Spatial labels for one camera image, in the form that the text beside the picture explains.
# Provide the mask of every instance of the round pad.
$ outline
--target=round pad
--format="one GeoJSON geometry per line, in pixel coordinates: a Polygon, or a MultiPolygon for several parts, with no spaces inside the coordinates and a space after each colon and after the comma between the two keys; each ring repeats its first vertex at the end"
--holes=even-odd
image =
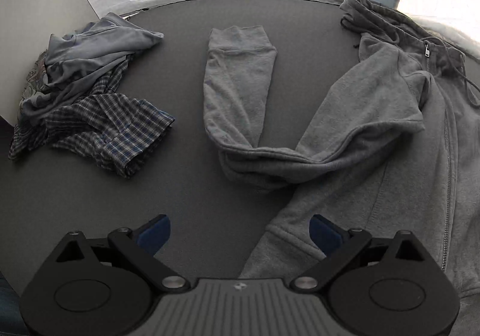
{"type": "Polygon", "coordinates": [[[105,305],[109,299],[110,287],[93,279],[67,282],[55,293],[57,304],[69,311],[95,310],[105,305]]]}
{"type": "Polygon", "coordinates": [[[459,309],[440,269],[400,259],[343,274],[332,283],[328,300],[345,328],[364,336],[442,334],[459,309]]]}
{"type": "Polygon", "coordinates": [[[409,280],[385,279],[370,287],[370,298],[381,308],[406,311],[415,309],[425,301],[425,291],[409,280]]]}
{"type": "Polygon", "coordinates": [[[152,303],[147,283],[121,268],[65,262],[41,272],[20,302],[25,323],[38,334],[125,334],[146,317],[152,303]]]}

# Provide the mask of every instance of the hoodie sleeve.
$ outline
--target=hoodie sleeve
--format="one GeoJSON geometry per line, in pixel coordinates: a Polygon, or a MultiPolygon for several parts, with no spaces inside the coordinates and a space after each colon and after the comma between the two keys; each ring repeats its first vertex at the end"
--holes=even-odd
{"type": "Polygon", "coordinates": [[[424,129],[419,104],[429,74],[396,46],[364,34],[361,62],[330,88],[296,149],[258,147],[276,51],[259,27],[214,32],[204,120],[231,180],[267,190],[303,183],[424,129]]]}

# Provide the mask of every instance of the plaid shirt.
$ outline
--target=plaid shirt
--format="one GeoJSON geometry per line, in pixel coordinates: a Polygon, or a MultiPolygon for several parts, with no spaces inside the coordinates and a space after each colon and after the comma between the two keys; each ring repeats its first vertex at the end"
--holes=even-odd
{"type": "Polygon", "coordinates": [[[53,110],[39,125],[18,124],[9,158],[51,144],[93,157],[123,177],[133,175],[175,119],[145,100],[114,93],[129,59],[102,75],[87,96],[53,110]]]}

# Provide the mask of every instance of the gray table surface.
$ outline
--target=gray table surface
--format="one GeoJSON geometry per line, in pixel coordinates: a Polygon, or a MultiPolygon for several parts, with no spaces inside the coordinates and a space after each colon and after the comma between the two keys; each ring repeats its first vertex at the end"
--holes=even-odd
{"type": "MultiPolygon", "coordinates": [[[[104,237],[160,213],[172,235],[157,258],[188,278],[238,276],[294,188],[265,195],[224,177],[202,119],[210,31],[263,25],[278,56],[260,144],[294,148],[330,86],[358,63],[359,35],[340,26],[341,15],[337,6],[302,0],[195,0],[133,16],[165,39],[131,63],[118,92],[172,114],[174,127],[127,180],[50,147],[12,163],[12,129],[2,126],[0,270],[12,287],[21,294],[69,230],[104,237]]],[[[470,69],[479,73],[469,60],[470,69]]]]}

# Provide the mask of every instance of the clothing pile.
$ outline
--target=clothing pile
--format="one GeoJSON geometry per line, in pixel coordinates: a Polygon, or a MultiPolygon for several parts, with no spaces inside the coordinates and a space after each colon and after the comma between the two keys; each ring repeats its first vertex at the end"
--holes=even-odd
{"type": "Polygon", "coordinates": [[[328,92],[296,149],[259,147],[277,50],[261,26],[210,35],[205,128],[231,180],[298,184],[266,227],[241,278],[289,282],[326,256],[309,237],[321,214],[374,237],[408,229],[461,298],[452,335],[480,329],[480,107],[462,52],[405,15],[346,0],[362,35],[358,65],[328,92]]]}
{"type": "Polygon", "coordinates": [[[52,35],[28,74],[9,158],[51,144],[132,176],[174,118],[115,91],[134,56],[162,38],[112,13],[73,34],[52,35]]]}

